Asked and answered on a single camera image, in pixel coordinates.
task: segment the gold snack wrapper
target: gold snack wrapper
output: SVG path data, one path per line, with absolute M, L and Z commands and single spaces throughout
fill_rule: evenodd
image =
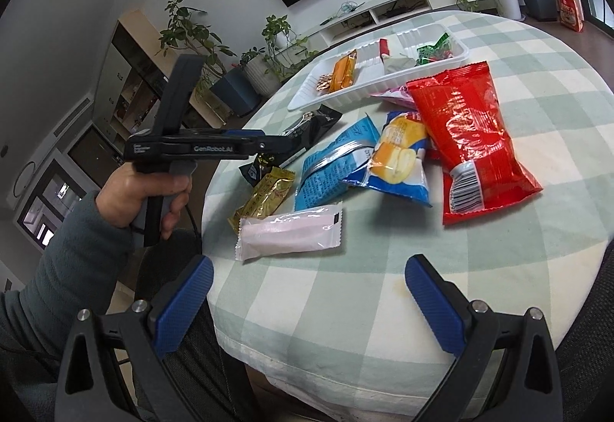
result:
M 243 217 L 264 219 L 273 214 L 290 193 L 295 176 L 291 170 L 279 167 L 266 174 L 254 188 L 248 202 L 228 218 L 234 232 L 239 233 L 239 223 Z
M 348 88 L 354 84 L 354 68 L 356 67 L 357 58 L 358 52 L 354 50 L 335 64 L 335 70 L 333 70 L 333 77 L 330 83 L 331 93 Z

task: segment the orange snack package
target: orange snack package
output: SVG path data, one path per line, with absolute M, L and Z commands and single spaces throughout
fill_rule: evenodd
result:
M 561 0 L 561 24 L 576 32 L 581 32 L 584 25 L 579 19 L 578 8 L 574 0 Z
M 441 155 L 445 225 L 541 191 L 516 160 L 488 63 L 446 70 L 406 86 Z
M 348 88 L 354 84 L 354 68 L 356 67 L 357 56 L 358 52 L 354 50 L 335 64 L 333 78 L 330 82 L 330 93 Z

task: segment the gray sweater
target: gray sweater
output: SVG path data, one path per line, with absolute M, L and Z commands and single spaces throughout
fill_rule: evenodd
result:
M 36 275 L 20 292 L 0 293 L 0 343 L 62 356 L 82 308 L 104 314 L 133 250 L 130 230 L 108 224 L 96 194 L 79 202 L 55 233 Z M 52 422 L 59 364 L 0 349 L 0 369 L 37 421 Z

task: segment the barcode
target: barcode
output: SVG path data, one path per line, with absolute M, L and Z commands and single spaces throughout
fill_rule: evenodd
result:
M 473 161 L 463 162 L 450 171 L 450 211 L 456 214 L 484 208 L 480 177 Z

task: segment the blue snack bag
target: blue snack bag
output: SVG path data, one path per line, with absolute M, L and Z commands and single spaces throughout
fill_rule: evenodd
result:
M 369 162 L 343 182 L 403 196 L 431 207 L 423 168 L 429 142 L 418 112 L 391 111 Z
M 343 178 L 368 162 L 379 138 L 371 118 L 366 116 L 343 131 L 326 149 L 308 156 L 303 163 L 294 209 L 324 205 L 345 193 L 348 186 Z

